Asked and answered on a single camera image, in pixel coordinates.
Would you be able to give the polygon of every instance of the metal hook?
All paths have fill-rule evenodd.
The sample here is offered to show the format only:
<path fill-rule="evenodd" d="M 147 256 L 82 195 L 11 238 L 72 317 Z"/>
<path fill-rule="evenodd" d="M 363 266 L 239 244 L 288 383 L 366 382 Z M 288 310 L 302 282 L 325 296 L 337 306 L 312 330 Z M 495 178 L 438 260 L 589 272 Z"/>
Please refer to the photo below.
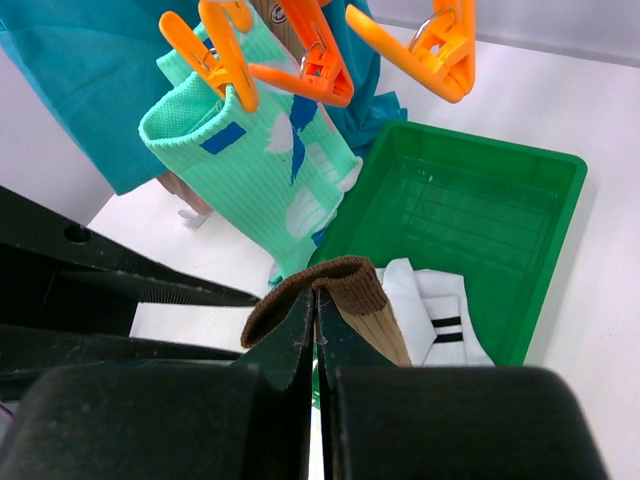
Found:
<path fill-rule="evenodd" d="M 215 55 L 216 53 L 218 52 L 216 51 L 215 48 L 210 48 L 209 50 L 207 50 L 207 53 L 205 53 L 202 59 L 196 57 L 196 54 L 193 52 L 191 52 L 191 56 L 196 59 L 196 62 L 198 62 L 202 68 L 204 68 L 207 72 L 210 72 L 211 67 L 209 67 L 209 65 L 207 65 L 206 63 L 207 58 L 209 58 L 210 55 Z"/>
<path fill-rule="evenodd" d="M 307 57 L 313 51 L 313 49 L 316 47 L 320 47 L 322 48 L 323 52 L 327 51 L 327 44 L 324 42 L 324 39 L 322 38 L 322 34 L 318 29 L 318 25 L 314 23 L 313 27 L 316 29 L 316 33 L 318 34 L 319 40 L 316 40 L 315 42 L 313 42 L 311 46 L 304 51 L 304 55 L 302 55 L 302 59 L 300 60 L 300 72 L 298 74 L 300 78 L 304 78 L 304 70 L 307 66 Z"/>
<path fill-rule="evenodd" d="M 411 42 L 409 43 L 409 52 L 413 52 L 414 48 L 416 48 L 418 41 L 420 41 L 422 35 L 424 35 L 424 32 L 427 30 L 427 27 L 431 24 L 431 22 L 433 22 L 436 18 L 440 18 L 445 13 L 453 14 L 453 23 L 451 25 L 455 25 L 455 23 L 458 21 L 458 11 L 455 7 L 445 7 L 442 10 L 438 10 L 429 18 L 427 18 L 424 23 L 420 25 L 420 28 L 416 31 L 416 33 L 414 33 L 413 37 L 411 37 Z"/>

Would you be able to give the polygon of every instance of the white wall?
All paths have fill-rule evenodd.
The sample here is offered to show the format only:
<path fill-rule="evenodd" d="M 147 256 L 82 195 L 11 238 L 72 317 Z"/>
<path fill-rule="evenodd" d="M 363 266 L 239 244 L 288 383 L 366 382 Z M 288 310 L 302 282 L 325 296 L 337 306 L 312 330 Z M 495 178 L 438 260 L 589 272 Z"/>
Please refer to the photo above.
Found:
<path fill-rule="evenodd" d="M 111 187 L 0 49 L 0 185 L 86 224 Z"/>
<path fill-rule="evenodd" d="M 369 0 L 385 23 L 420 25 L 425 0 Z M 477 0 L 478 39 L 640 67 L 638 0 Z"/>

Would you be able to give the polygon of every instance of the mint green sock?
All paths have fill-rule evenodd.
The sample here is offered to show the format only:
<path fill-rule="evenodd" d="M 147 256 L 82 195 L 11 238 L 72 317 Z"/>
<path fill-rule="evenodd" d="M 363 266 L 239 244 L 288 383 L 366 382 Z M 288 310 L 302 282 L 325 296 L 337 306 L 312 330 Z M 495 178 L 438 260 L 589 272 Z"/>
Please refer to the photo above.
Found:
<path fill-rule="evenodd" d="M 236 32 L 247 61 L 291 69 L 292 57 L 253 18 L 249 33 Z M 202 25 L 195 32 L 206 39 Z M 158 66 L 176 87 L 142 119 L 144 143 L 274 257 L 270 283 L 304 269 L 362 166 L 324 107 L 257 82 L 260 106 L 247 114 L 232 87 L 221 101 L 177 52 Z"/>
<path fill-rule="evenodd" d="M 273 256 L 281 278 L 307 266 L 314 235 L 344 196 L 268 92 L 249 114 L 233 87 L 222 101 L 193 73 L 144 116 L 139 133 L 160 161 Z"/>

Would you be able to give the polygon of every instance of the white table surface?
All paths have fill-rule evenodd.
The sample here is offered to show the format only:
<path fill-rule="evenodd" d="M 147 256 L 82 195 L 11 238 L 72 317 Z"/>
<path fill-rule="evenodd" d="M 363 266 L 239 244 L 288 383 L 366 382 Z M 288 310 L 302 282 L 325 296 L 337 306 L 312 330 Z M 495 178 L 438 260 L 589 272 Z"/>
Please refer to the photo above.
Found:
<path fill-rule="evenodd" d="M 411 34 L 393 28 L 403 40 Z M 613 478 L 640 478 L 640 70 L 479 43 L 457 105 L 383 61 L 410 120 L 582 157 L 589 174 L 527 363 L 556 371 L 586 414 Z M 151 182 L 113 197 L 94 230 L 177 270 L 258 295 L 272 261 L 224 219 L 183 226 Z M 240 351 L 248 311 L 141 305 L 133 336 Z"/>

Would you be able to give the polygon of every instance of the black plastic part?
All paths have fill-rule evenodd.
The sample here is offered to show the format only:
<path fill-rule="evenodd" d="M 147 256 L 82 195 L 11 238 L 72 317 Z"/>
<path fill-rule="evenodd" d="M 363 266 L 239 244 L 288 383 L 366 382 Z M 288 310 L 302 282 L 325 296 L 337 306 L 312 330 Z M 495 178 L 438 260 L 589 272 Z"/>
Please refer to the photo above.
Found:
<path fill-rule="evenodd" d="M 578 404 L 551 372 L 345 368 L 337 387 L 339 463 L 327 478 L 607 478 Z"/>
<path fill-rule="evenodd" d="M 362 336 L 342 320 L 340 312 L 326 290 L 318 293 L 318 377 L 320 405 L 322 407 L 322 450 L 325 478 L 335 472 L 339 462 L 340 431 L 336 428 L 339 412 L 337 402 L 337 374 L 339 369 L 355 366 L 386 367 L 395 372 L 395 366 L 378 353 Z"/>
<path fill-rule="evenodd" d="M 67 367 L 43 376 L 0 448 L 3 480 L 262 477 L 257 368 L 150 363 Z"/>
<path fill-rule="evenodd" d="M 313 294 L 223 368 L 125 362 L 46 374 L 0 449 L 3 480 L 307 478 Z"/>
<path fill-rule="evenodd" d="M 239 353 L 138 338 L 78 335 L 0 325 L 0 401 L 18 401 L 47 370 L 70 365 L 126 360 L 226 360 Z"/>
<path fill-rule="evenodd" d="M 314 294 L 307 289 L 282 323 L 230 367 L 259 366 L 273 392 L 274 401 L 256 424 L 269 433 L 260 440 L 265 454 L 254 478 L 308 477 L 314 310 Z"/>
<path fill-rule="evenodd" d="M 155 263 L 1 187 L 0 263 L 0 397 L 15 396 L 62 365 L 235 359 L 222 350 L 129 339 L 138 302 L 246 307 L 259 301 Z"/>

